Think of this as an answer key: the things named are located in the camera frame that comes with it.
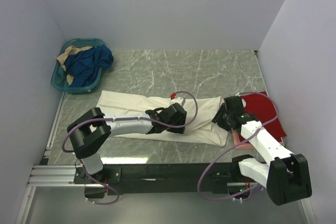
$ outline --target beige cloth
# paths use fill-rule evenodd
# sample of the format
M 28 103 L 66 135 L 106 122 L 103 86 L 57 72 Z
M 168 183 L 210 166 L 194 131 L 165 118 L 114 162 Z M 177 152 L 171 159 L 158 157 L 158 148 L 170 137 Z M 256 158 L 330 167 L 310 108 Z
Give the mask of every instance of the beige cloth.
M 204 143 L 224 146 L 227 131 L 212 122 L 219 107 L 223 103 L 222 97 L 197 99 L 198 115 L 194 122 L 185 128 L 184 134 L 164 131 L 160 134 L 125 134 L 118 137 L 138 138 L 147 140 L 162 140 L 184 143 Z M 97 107 L 108 117 L 109 115 L 137 114 L 159 107 L 168 107 L 170 99 L 160 97 L 144 97 L 138 94 L 124 94 L 103 90 Z M 188 122 L 195 114 L 195 103 L 186 99 L 183 108 L 187 111 Z
M 64 71 L 66 71 L 66 67 L 64 66 L 64 62 L 68 59 L 69 55 L 75 55 L 81 51 L 85 51 L 85 50 L 89 50 L 92 47 L 82 47 L 82 48 L 77 48 L 74 46 L 70 46 L 67 47 L 67 49 L 65 49 L 64 53 L 59 55 L 56 60 L 58 60 L 58 62 L 61 64 L 61 67 L 64 69 Z M 67 82 L 70 84 L 72 84 L 73 81 L 73 76 L 71 75 L 67 75 Z

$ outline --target tan fabric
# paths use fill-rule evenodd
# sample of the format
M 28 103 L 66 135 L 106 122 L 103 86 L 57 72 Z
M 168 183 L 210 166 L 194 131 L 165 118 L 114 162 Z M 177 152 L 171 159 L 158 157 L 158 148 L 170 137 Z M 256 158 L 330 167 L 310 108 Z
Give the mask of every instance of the tan fabric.
M 89 50 L 92 47 L 82 47 L 82 48 L 77 48 L 74 46 L 70 46 L 67 47 L 67 49 L 65 49 L 64 53 L 59 55 L 56 60 L 58 60 L 58 62 L 61 64 L 61 67 L 64 69 L 64 71 L 66 71 L 66 67 L 64 66 L 64 62 L 68 59 L 69 55 L 75 55 L 81 51 L 85 51 L 85 50 Z M 70 84 L 72 84 L 73 81 L 73 76 L 71 75 L 67 75 L 67 82 Z

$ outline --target white wall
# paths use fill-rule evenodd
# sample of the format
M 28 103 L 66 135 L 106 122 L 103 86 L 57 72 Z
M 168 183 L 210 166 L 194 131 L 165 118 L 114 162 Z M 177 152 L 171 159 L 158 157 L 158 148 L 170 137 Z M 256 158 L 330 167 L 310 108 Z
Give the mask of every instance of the white wall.
M 336 0 L 286 0 L 258 57 L 287 144 L 308 158 L 319 223 L 336 223 Z
M 0 222 L 7 224 L 46 147 L 60 98 L 50 78 L 64 37 L 44 0 L 0 6 Z
M 66 39 L 113 49 L 259 49 L 284 0 L 46 0 Z

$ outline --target cable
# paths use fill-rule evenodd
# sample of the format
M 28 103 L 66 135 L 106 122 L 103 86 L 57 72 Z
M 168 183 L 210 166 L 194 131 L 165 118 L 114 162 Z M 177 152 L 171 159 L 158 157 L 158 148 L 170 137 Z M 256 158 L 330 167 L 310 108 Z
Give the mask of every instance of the cable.
M 266 126 L 267 124 L 269 124 L 269 123 L 271 123 L 271 122 L 274 122 L 274 121 L 278 118 L 278 111 L 279 111 L 278 106 L 275 104 L 275 102 L 274 102 L 270 97 L 268 97 L 268 96 L 265 95 L 265 94 L 258 93 L 258 92 L 242 92 L 242 93 L 239 93 L 239 95 L 243 95 L 243 94 L 258 94 L 258 95 L 262 95 L 263 97 L 268 98 L 268 99 L 273 103 L 273 105 L 274 105 L 274 107 L 275 107 L 275 111 L 276 111 L 276 116 L 275 116 L 274 118 L 272 118 L 271 120 L 269 120 L 269 121 L 263 123 L 263 124 L 261 125 L 262 127 Z M 197 183 L 197 192 L 198 192 L 198 194 L 201 196 L 201 198 L 206 199 L 206 200 L 226 200 L 226 199 L 232 199 L 232 198 L 234 198 L 234 197 L 236 197 L 236 196 L 239 196 L 239 195 L 241 195 L 241 194 L 244 194 L 244 193 L 246 193 L 246 192 L 252 190 L 253 188 L 256 188 L 256 187 L 259 185 L 259 184 L 257 184 L 256 186 L 253 186 L 253 187 L 250 187 L 250 188 L 248 188 L 248 189 L 246 189 L 246 190 L 240 191 L 240 192 L 238 192 L 238 193 L 236 193 L 236 194 L 234 194 L 234 195 L 230 195 L 230 196 L 226 196 L 226 197 L 219 197 L 219 198 L 210 198 L 210 197 L 207 197 L 207 196 L 203 195 L 202 192 L 201 192 L 201 184 L 202 184 L 202 181 L 203 181 L 205 175 L 206 175 L 206 174 L 208 173 L 208 171 L 211 169 L 211 167 L 212 167 L 212 166 L 213 166 L 213 165 L 214 165 L 214 164 L 215 164 L 215 163 L 216 163 L 222 156 L 224 156 L 226 153 L 228 153 L 229 151 L 233 150 L 234 148 L 236 148 L 236 147 L 238 147 L 238 146 L 241 146 L 242 144 L 245 144 L 245 143 L 247 143 L 248 141 L 250 141 L 251 139 L 253 139 L 253 138 L 259 133 L 260 130 L 261 130 L 261 128 L 259 127 L 259 128 L 256 130 L 256 132 L 252 134 L 252 136 L 250 136 L 249 138 L 247 138 L 247 139 L 241 141 L 240 143 L 238 143 L 238 144 L 236 144 L 236 145 L 234 145 L 234 146 L 231 146 L 231 147 L 230 147 L 229 149 L 227 149 L 225 152 L 221 153 L 218 157 L 216 157 L 215 160 L 213 160 L 213 161 L 212 161 L 212 162 L 205 168 L 205 170 L 203 171 L 203 173 L 202 173 L 202 175 L 201 175 L 201 177 L 200 177 L 200 179 L 199 179 L 199 181 L 198 181 L 198 183 Z
M 183 128 L 183 127 L 186 127 L 188 125 L 190 125 L 192 122 L 194 122 L 194 120 L 196 119 L 197 117 L 197 114 L 198 114 L 198 104 L 197 104 L 197 101 L 196 101 L 196 98 L 193 96 L 193 94 L 191 94 L 189 91 L 184 91 L 184 90 L 181 90 L 181 91 L 176 91 L 174 92 L 173 94 L 179 94 L 179 93 L 186 93 L 188 95 L 191 96 L 191 98 L 194 100 L 195 102 L 195 114 L 194 114 L 194 117 L 187 123 L 183 124 L 183 125 L 170 125 L 170 124 L 166 124 L 166 123 L 163 123 L 163 122 L 160 122 L 158 120 L 155 120 L 155 119 L 151 119 L 151 118 L 143 118 L 143 117 L 137 117 L 137 116 L 132 116 L 132 117 L 129 117 L 129 118 L 96 118 L 96 119 L 90 119 L 90 120 L 86 120 L 78 125 L 76 125 L 75 127 L 73 127 L 69 132 L 68 134 L 65 136 L 63 142 L 62 142 L 62 146 L 61 146 L 61 149 L 62 151 L 66 152 L 66 153 L 72 153 L 74 151 L 71 151 L 71 150 L 67 150 L 65 149 L 65 143 L 67 142 L 68 138 L 72 135 L 72 133 L 77 130 L 78 128 L 81 128 L 83 125 L 85 124 L 88 124 L 88 123 L 94 123 L 94 122 L 101 122 L 101 121 L 106 121 L 106 122 L 114 122 L 114 121 L 128 121 L 128 120 L 140 120 L 140 119 L 143 119 L 143 120 L 147 120 L 147 121 L 151 121 L 153 123 L 157 123 L 157 124 L 160 124 L 160 125 L 163 125 L 163 126 L 166 126 L 166 127 L 169 127 L 169 128 L 175 128 L 175 129 L 179 129 L 179 128 Z
M 196 119 L 196 117 L 197 117 L 197 114 L 198 114 L 198 104 L 197 104 L 197 101 L 196 101 L 196 97 L 194 97 L 193 94 L 191 94 L 189 91 L 184 91 L 184 90 L 176 91 L 176 92 L 174 92 L 172 95 L 174 95 L 174 97 L 175 97 L 176 94 L 179 94 L 179 93 L 186 93 L 186 94 L 190 95 L 191 98 L 192 98 L 192 99 L 194 100 L 194 102 L 195 102 L 195 114 L 194 114 L 193 118 L 192 118 L 189 122 L 187 122 L 187 123 L 185 123 L 185 124 L 183 124 L 183 125 L 178 125 L 178 126 L 176 126 L 176 125 L 170 125 L 170 124 L 166 124 L 166 123 L 163 123 L 163 122 L 160 122 L 160 121 L 151 119 L 151 118 L 143 118 L 143 117 L 140 117 L 140 118 L 139 118 L 139 117 L 137 117 L 137 116 L 133 116 L 133 117 L 129 117 L 129 118 L 96 118 L 96 119 L 90 119 L 90 120 L 86 120 L 86 121 L 84 121 L 84 122 L 82 122 L 82 123 L 76 125 L 75 127 L 73 127 L 73 128 L 68 132 L 68 134 L 65 136 L 65 138 L 64 138 L 64 140 L 63 140 L 63 142 L 62 142 L 61 149 L 62 149 L 62 151 L 66 152 L 66 153 L 72 153 L 72 152 L 74 152 L 74 151 L 65 149 L 65 144 L 66 144 L 68 138 L 69 138 L 69 137 L 72 135 L 72 133 L 73 133 L 75 130 L 77 130 L 78 128 L 82 127 L 82 126 L 85 125 L 85 124 L 93 123 L 93 122 L 101 122 L 101 121 L 111 121 L 111 122 L 114 122 L 114 121 L 128 121 L 128 120 L 140 120 L 140 119 L 143 119 L 143 120 L 151 121 L 151 122 L 154 122 L 154 123 L 157 123 L 157 124 L 160 124 L 160 125 L 169 127 L 169 128 L 176 128 L 176 129 L 178 129 L 178 128 L 186 127 L 186 126 L 190 125 L 192 122 L 195 121 L 195 119 Z M 88 201 L 92 202 L 93 204 L 97 204 L 97 205 L 110 205 L 110 204 L 113 204 L 113 203 L 115 203 L 115 202 L 118 201 L 118 199 L 119 199 L 119 197 L 120 197 L 120 194 L 119 194 L 119 192 L 118 192 L 115 188 L 113 188 L 113 187 L 111 187 L 111 186 L 109 186 L 109 185 L 107 185 L 107 184 L 104 184 L 104 183 L 102 183 L 102 182 L 96 180 L 95 178 L 93 178 L 93 177 L 88 173 L 88 171 L 86 170 L 85 165 L 83 165 L 83 168 L 84 168 L 85 174 L 87 175 L 87 177 L 88 177 L 91 181 L 93 181 L 93 182 L 95 182 L 95 183 L 97 183 L 97 184 L 100 184 L 100 185 L 102 185 L 102 186 L 105 187 L 105 188 L 111 189 L 112 191 L 114 191 L 114 192 L 117 194 L 116 199 L 114 199 L 114 200 L 111 201 L 111 202 L 96 202 L 96 201 L 93 201 L 92 199 L 88 199 Z

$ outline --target tabletop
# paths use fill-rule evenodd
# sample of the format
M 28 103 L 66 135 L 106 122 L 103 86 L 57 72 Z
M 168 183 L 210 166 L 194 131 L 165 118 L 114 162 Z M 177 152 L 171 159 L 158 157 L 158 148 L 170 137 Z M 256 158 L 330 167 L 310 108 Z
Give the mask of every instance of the tabletop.
M 74 154 L 63 153 L 67 127 L 97 105 L 102 90 L 169 98 L 188 90 L 196 98 L 228 97 L 243 91 L 265 91 L 259 64 L 252 50 L 116 50 L 112 68 L 102 75 L 91 93 L 65 94 L 48 165 L 72 165 Z M 108 138 L 99 149 L 104 164 L 209 163 L 233 145 L 229 133 L 225 146 Z M 70 141 L 66 145 L 71 149 Z M 255 149 L 232 150 L 219 162 L 250 154 Z

